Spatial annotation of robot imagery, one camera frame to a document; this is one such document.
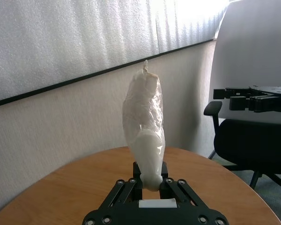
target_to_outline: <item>transparent plastic wrap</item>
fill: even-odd
[[[148,72],[147,60],[134,75],[123,102],[123,129],[140,168],[143,187],[157,191],[163,180],[163,97],[159,78]]]

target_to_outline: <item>textured white wall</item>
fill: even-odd
[[[213,125],[208,102],[215,42],[149,60],[163,89],[167,146],[208,156]],[[122,102],[142,63],[0,106],[0,209],[60,166],[125,146]]]

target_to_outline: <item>screw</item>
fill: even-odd
[[[94,222],[94,220],[89,220],[88,222],[86,222],[86,224],[87,224],[87,225],[94,225],[95,222]]]
[[[110,222],[111,222],[111,219],[109,219],[108,217],[103,219],[104,224],[109,224]]]
[[[199,220],[200,220],[200,222],[203,223],[203,224],[207,222],[207,220],[206,220],[205,217],[199,217]]]
[[[218,224],[218,225],[225,225],[224,221],[222,221],[221,219],[217,219],[216,220],[216,224]]]

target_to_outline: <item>round wooden table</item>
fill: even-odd
[[[0,212],[0,225],[80,225],[96,210],[115,181],[132,177],[127,147],[106,150],[52,172],[17,196]],[[169,176],[185,179],[211,209],[230,225],[281,225],[268,205],[248,185],[219,164],[189,151],[166,148]],[[143,190],[143,198],[159,192]]]

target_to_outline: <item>black wall trim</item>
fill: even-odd
[[[49,90],[52,90],[52,89],[60,88],[62,86],[65,86],[65,85],[68,85],[68,84],[71,84],[71,83],[75,83],[75,82],[78,82],[78,81],[83,81],[85,79],[89,79],[89,78],[94,77],[94,76],[98,76],[98,75],[105,74],[105,73],[108,73],[108,72],[111,72],[111,71],[114,71],[114,70],[117,70],[117,69],[121,69],[121,68],[130,66],[130,65],[142,62],[144,60],[150,60],[150,59],[162,56],[162,55],[173,53],[173,52],[185,49],[185,48],[190,48],[190,47],[193,47],[193,46],[196,46],[196,45],[200,45],[200,44],[203,44],[203,43],[207,43],[207,42],[210,42],[210,41],[213,41],[213,40],[214,39],[211,39],[211,40],[200,42],[200,43],[197,43],[197,44],[194,44],[194,45],[189,45],[189,46],[186,46],[186,47],[183,47],[183,48],[178,48],[178,49],[175,49],[175,50],[172,50],[172,51],[169,51],[169,52],[164,52],[164,53],[153,55],[153,56],[141,59],[141,60],[136,60],[136,61],[133,61],[133,62],[129,62],[129,63],[123,64],[123,65],[120,65],[120,66],[116,66],[116,67],[112,67],[112,68],[109,68],[109,69],[105,69],[105,70],[102,70],[102,71],[99,71],[99,72],[96,72],[96,73],[93,73],[93,74],[88,74],[88,75],[85,75],[85,76],[74,78],[72,80],[68,80],[68,81],[64,81],[64,82],[61,82],[61,83],[57,83],[57,84],[54,84],[54,85],[51,85],[51,86],[48,86],[48,87],[45,87],[45,88],[40,88],[40,89],[37,89],[37,90],[26,92],[26,93],[21,94],[21,95],[9,97],[9,98],[0,100],[0,105],[11,103],[11,102],[23,99],[23,98],[27,98],[27,97],[30,97],[30,96],[33,96],[33,95],[37,95],[37,94],[43,93],[45,91],[49,91]]]

